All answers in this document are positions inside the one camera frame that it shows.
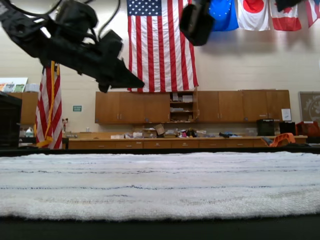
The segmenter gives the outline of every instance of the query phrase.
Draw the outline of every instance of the black monitor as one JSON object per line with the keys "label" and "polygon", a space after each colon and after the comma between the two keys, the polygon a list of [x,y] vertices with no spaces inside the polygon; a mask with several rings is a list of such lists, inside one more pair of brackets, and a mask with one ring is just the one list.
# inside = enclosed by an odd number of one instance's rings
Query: black monitor
{"label": "black monitor", "polygon": [[0,149],[19,147],[22,100],[0,91]]}

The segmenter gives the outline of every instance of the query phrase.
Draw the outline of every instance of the hanging flag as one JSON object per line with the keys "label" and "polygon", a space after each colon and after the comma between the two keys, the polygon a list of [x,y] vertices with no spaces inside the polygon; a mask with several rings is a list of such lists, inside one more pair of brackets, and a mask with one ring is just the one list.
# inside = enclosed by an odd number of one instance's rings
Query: hanging flag
{"label": "hanging flag", "polygon": [[212,0],[209,14],[215,19],[213,31],[232,31],[239,27],[235,0]]}
{"label": "hanging flag", "polygon": [[183,7],[192,0],[127,0],[129,70],[138,92],[177,92],[198,86],[194,46],[180,32]]}
{"label": "hanging flag", "polygon": [[310,28],[320,18],[320,0],[305,1],[305,9]]}
{"label": "hanging flag", "polygon": [[269,30],[268,0],[238,0],[240,29],[250,31]]}
{"label": "hanging flag", "polygon": [[297,5],[287,7],[283,11],[278,12],[276,0],[270,0],[270,11],[275,30],[297,31],[301,29]]}
{"label": "hanging flag", "polygon": [[37,147],[61,149],[62,128],[60,65],[52,61],[42,70],[40,92],[35,112]]}

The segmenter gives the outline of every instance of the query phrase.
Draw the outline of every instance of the striped towel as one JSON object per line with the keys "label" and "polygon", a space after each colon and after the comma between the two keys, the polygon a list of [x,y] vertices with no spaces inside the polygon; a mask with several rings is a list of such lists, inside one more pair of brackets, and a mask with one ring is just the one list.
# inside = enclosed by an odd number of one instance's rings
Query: striped towel
{"label": "striped towel", "polygon": [[320,155],[0,157],[0,217],[198,220],[320,213]]}

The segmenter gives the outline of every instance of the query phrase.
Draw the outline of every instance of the lower cabinet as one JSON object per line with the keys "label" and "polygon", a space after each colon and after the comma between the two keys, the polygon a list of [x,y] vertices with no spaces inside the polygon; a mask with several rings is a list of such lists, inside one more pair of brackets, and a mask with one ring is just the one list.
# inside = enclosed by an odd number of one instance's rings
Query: lower cabinet
{"label": "lower cabinet", "polygon": [[170,141],[145,141],[143,143],[144,149],[171,149]]}
{"label": "lower cabinet", "polygon": [[254,140],[250,140],[250,139],[226,140],[226,147],[227,148],[253,148],[254,147]]}
{"label": "lower cabinet", "polygon": [[115,149],[114,141],[70,141],[69,149]]}
{"label": "lower cabinet", "polygon": [[199,148],[200,149],[218,149],[218,148],[226,148],[225,140],[200,140]]}
{"label": "lower cabinet", "polygon": [[117,141],[115,143],[116,149],[143,149],[142,141]]}
{"label": "lower cabinet", "polygon": [[[307,138],[296,138],[304,144]],[[176,139],[176,140],[98,140],[70,141],[69,149],[222,149],[222,148],[267,148],[262,139]]]}

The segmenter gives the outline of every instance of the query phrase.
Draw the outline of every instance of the bulletin board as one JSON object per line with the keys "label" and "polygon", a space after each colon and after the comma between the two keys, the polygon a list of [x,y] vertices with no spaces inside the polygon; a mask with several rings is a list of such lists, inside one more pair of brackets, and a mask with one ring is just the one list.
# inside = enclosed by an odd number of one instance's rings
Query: bulletin board
{"label": "bulletin board", "polygon": [[27,81],[27,77],[0,77],[0,91],[22,93],[25,90]]}
{"label": "bulletin board", "polygon": [[301,120],[320,123],[320,92],[300,91],[299,102]]}

